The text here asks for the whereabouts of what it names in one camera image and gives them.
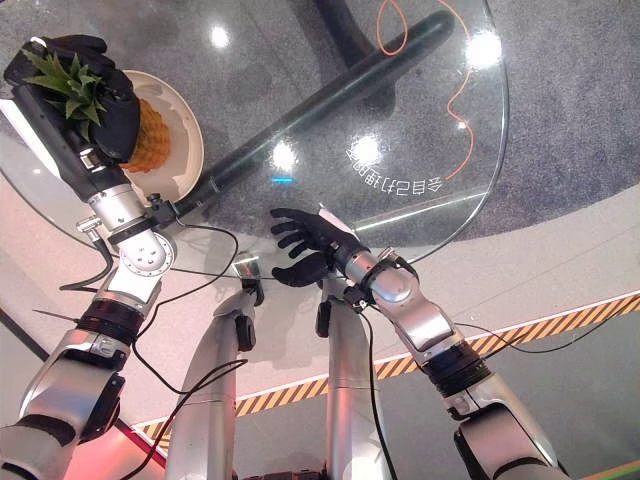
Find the yellow black striped tape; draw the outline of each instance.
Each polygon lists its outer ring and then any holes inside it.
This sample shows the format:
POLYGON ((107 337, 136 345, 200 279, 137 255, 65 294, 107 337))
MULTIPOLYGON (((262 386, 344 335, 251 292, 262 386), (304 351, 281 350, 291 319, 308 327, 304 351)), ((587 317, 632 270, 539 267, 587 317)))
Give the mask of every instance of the yellow black striped tape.
MULTIPOLYGON (((623 315, 634 310, 640 310, 640 294, 617 298, 521 326, 497 330, 496 333, 504 340, 510 341, 513 344, 527 343, 576 328, 596 324, 602 322, 609 316, 623 315)), ((489 354, 504 345, 503 340, 489 333, 472 337, 468 341, 473 349, 480 355, 489 354)), ((413 372, 418 366, 409 354, 405 354, 391 360, 377 363, 375 368, 378 378, 385 379, 413 372)), ((324 395, 329 391, 327 382, 328 376, 324 375, 316 377, 313 380, 275 388, 268 392, 241 397, 236 402, 236 416, 242 417, 244 415, 250 415, 317 397, 318 395, 324 395)), ((164 420, 158 420, 134 428, 142 431, 150 439, 155 440, 163 424, 164 420)), ((160 446, 163 448, 166 448, 169 444, 171 437, 170 430, 169 428, 160 442, 160 446)))

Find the silver robot arm segment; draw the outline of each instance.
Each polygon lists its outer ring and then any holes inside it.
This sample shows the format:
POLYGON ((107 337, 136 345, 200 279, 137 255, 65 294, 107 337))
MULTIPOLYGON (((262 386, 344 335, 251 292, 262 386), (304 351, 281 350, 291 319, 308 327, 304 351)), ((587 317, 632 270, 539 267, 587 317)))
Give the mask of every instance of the silver robot arm segment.
POLYGON ((60 479, 73 449, 113 424, 125 382, 118 372, 175 258, 130 185, 100 192, 89 204, 96 216, 84 222, 93 226, 87 233, 99 238, 95 228, 104 224, 120 264, 28 386, 18 423, 0 429, 3 479, 60 479))
POLYGON ((462 422, 454 438, 472 478, 516 478, 515 468, 521 479, 567 478, 556 470, 551 443, 522 402, 424 297, 415 272, 401 267, 398 258, 389 249, 380 257, 363 250, 344 273, 393 323, 447 411, 462 422), (537 476, 545 469, 548 476, 537 476))

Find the round glass tabletop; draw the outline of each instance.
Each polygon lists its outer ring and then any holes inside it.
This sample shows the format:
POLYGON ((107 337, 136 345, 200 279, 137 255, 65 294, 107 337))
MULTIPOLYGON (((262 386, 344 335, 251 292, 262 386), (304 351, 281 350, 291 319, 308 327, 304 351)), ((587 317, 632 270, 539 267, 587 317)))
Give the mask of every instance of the round glass tabletop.
MULTIPOLYGON (((10 3, 0 61, 33 35, 82 31, 104 38, 120 68, 175 88, 205 152, 200 182, 177 203, 183 221, 232 231, 263 278, 291 262, 269 232, 275 207, 322 205, 372 250, 393 246, 417 261, 455 237, 490 192, 508 94, 484 2, 395 5, 402 10, 370 0, 10 3)), ((47 220, 86 242, 75 224, 88 206, 20 154, 17 135, 1 125, 3 174, 47 220)), ((232 251, 221 233, 166 231, 177 268, 218 273, 232 251)))

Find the pineapple crown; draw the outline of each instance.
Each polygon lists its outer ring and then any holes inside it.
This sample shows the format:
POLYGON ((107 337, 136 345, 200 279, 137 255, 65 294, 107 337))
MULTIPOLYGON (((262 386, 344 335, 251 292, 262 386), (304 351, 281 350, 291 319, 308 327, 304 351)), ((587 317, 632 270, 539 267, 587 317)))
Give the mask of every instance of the pineapple crown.
POLYGON ((71 65, 66 68, 56 53, 48 54, 45 58, 28 50, 22 50, 22 53, 41 73, 25 78, 25 82, 60 94, 64 101, 47 102, 62 112, 65 118, 78 121, 80 134, 90 141, 90 123, 100 126, 99 112, 106 112, 97 99, 97 88, 102 78, 91 73, 88 65, 80 65, 78 54, 73 56, 71 65))

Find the black wire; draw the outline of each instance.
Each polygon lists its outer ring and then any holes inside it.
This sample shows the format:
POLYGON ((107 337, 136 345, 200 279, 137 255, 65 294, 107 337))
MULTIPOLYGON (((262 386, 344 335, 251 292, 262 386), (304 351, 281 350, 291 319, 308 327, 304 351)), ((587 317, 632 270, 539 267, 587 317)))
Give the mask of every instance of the black wire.
POLYGON ((91 293, 95 293, 98 291, 95 288, 87 288, 87 285, 91 285, 92 283, 95 283, 98 280, 102 280, 104 277, 109 275, 109 272, 113 268, 113 258, 111 257, 111 252, 109 252, 109 249, 107 248, 107 244, 101 238, 93 242, 93 245, 100 252, 100 255, 102 255, 102 258, 104 258, 104 261, 107 264, 104 267, 104 270, 102 270, 99 274, 94 275, 93 277, 88 278, 86 280, 82 280, 80 282, 75 282, 75 283, 69 283, 67 285, 62 285, 61 287, 59 287, 60 290, 73 291, 73 292, 91 292, 91 293))
POLYGON ((242 365, 244 365, 247 362, 248 362, 247 359, 231 360, 230 362, 223 363, 222 365, 219 365, 216 368, 212 369, 204 377, 202 377, 200 380, 198 380, 198 382, 190 390, 188 390, 187 393, 185 393, 184 397, 182 397, 180 399, 180 401, 178 402, 176 407, 169 414, 169 417, 164 422, 164 425, 162 426, 162 428, 158 432, 158 436, 157 436, 156 440, 153 442, 153 445, 151 446, 151 450, 149 450, 149 453, 147 453, 147 456, 145 457, 143 462, 138 467, 136 467, 134 470, 132 470, 131 472, 127 473, 124 477, 121 477, 120 480, 129 480, 130 478, 133 478, 135 475, 140 473, 148 465, 148 463, 153 458, 153 454, 156 452, 156 449, 158 448, 158 445, 160 445, 160 442, 162 441, 162 437, 164 437, 165 432, 167 431, 167 429, 171 425, 171 422, 173 422, 173 419, 178 414, 180 409, 184 406, 184 404, 187 402, 187 400, 189 400, 191 395, 196 393, 198 390, 203 389, 205 386, 215 382, 216 380, 219 380, 220 378, 224 377, 225 375, 233 372, 234 370, 237 370, 238 368, 240 368, 242 365), (220 371, 221 369, 223 369, 225 367, 231 367, 231 368, 229 368, 229 370, 226 370, 226 371, 222 372, 219 375, 216 375, 211 380, 206 382, 206 380, 211 375, 213 375, 214 373, 220 371))
POLYGON ((582 335, 580 335, 577 338, 572 339, 571 341, 564 343, 562 345, 559 345, 557 347, 553 347, 553 348, 546 348, 544 350, 527 350, 526 348, 521 348, 518 347, 516 345, 513 344, 513 341, 508 341, 505 340, 502 336, 498 335, 497 333, 492 332, 491 330, 488 330, 484 327, 481 327, 479 325, 472 325, 469 323, 456 323, 456 325, 460 325, 463 327, 471 327, 471 328, 477 328, 479 330, 483 330, 485 332, 490 333, 491 335, 498 337, 502 342, 504 342, 506 345, 503 348, 500 348, 499 350, 496 350, 495 352, 490 353, 489 355, 487 355, 485 357, 485 360, 492 357, 493 355, 495 355, 496 353, 501 352, 504 348, 506 347, 510 347, 513 348, 514 350, 517 350, 518 352, 521 353, 529 353, 529 354, 537 354, 537 353, 550 353, 550 352, 556 352, 558 350, 562 350, 563 348, 567 348, 570 347, 571 345, 577 343, 578 341, 582 340, 584 337, 586 337, 587 335, 593 333, 594 331, 596 331, 598 328, 602 327, 605 323, 607 323, 609 320, 611 320, 612 318, 618 316, 623 310, 625 310, 632 302, 634 301, 633 297, 626 302, 624 305, 622 305, 621 307, 618 307, 616 310, 614 310, 613 312, 611 312, 604 320, 602 320, 600 323, 598 323, 597 325, 595 325, 593 328, 589 329, 589 331, 583 333, 582 335))
MULTIPOLYGON (((238 238, 231 232, 229 232, 228 230, 224 230, 222 228, 217 228, 217 227, 209 227, 209 226, 205 226, 205 225, 190 225, 190 224, 184 224, 180 222, 180 225, 182 225, 185 228, 197 228, 197 229, 202 229, 202 230, 214 230, 217 232, 221 232, 224 233, 226 235, 228 235, 229 237, 231 237, 233 239, 234 242, 234 249, 233 249, 233 255, 231 255, 231 259, 229 260, 229 262, 227 262, 227 265, 224 267, 224 270, 222 270, 221 273, 219 273, 218 275, 216 275, 215 277, 213 277, 211 280, 203 283, 202 285, 193 288, 191 290, 188 290, 186 292, 181 293, 180 295, 176 295, 175 297, 171 297, 168 298, 166 300, 163 300, 162 302, 159 302, 156 304, 154 310, 153 310, 153 315, 151 316, 151 319, 149 320, 149 322, 147 323, 147 325, 140 330, 140 332, 138 333, 136 339, 134 340, 134 342, 131 344, 131 350, 133 351, 133 354, 136 356, 136 358, 138 360, 140 360, 140 362, 147 367, 147 369, 153 374, 155 375, 155 377, 160 380, 160 382, 162 382, 162 384, 167 387, 169 390, 171 390, 173 393, 177 393, 177 394, 186 394, 188 393, 188 391, 183 391, 180 389, 175 388, 173 385, 171 385, 167 380, 165 380, 165 378, 155 369, 151 366, 151 364, 142 356, 142 354, 138 351, 138 347, 137 347, 137 341, 140 339, 140 337, 142 337, 142 335, 144 335, 149 328, 151 328, 151 325, 153 325, 153 322, 155 322, 156 317, 158 316, 158 310, 160 309, 160 307, 162 305, 166 305, 167 303, 170 302, 174 302, 176 300, 179 300, 181 298, 186 297, 187 295, 191 295, 192 293, 195 293, 199 290, 202 290, 203 288, 208 287, 209 285, 211 285, 213 282, 217 281, 220 279, 220 277, 222 277, 225 272, 229 269, 229 267, 231 267, 231 264, 233 263, 234 259, 236 258, 236 255, 238 254, 238 249, 239 249, 239 244, 238 244, 238 238)), ((202 386, 202 388, 206 387, 207 385, 209 385, 209 383, 206 383, 202 386)))
POLYGON ((391 474, 392 480, 398 480, 398 476, 396 475, 396 470, 393 466, 393 462, 391 461, 391 455, 389 454, 389 448, 387 447, 387 441, 384 438, 384 432, 382 431, 382 427, 380 425, 380 419, 378 418, 378 407, 376 405, 376 391, 375 391, 375 381, 374 381, 374 371, 373 368, 373 327, 371 326, 371 322, 365 316, 364 313, 360 312, 360 316, 367 322, 367 326, 369 327, 369 391, 371 392, 371 407, 373 408, 373 420, 376 424, 376 431, 378 432, 378 437, 380 438, 380 446, 382 447, 382 452, 384 453, 384 458, 387 461, 387 466, 389 467, 389 473, 391 474))

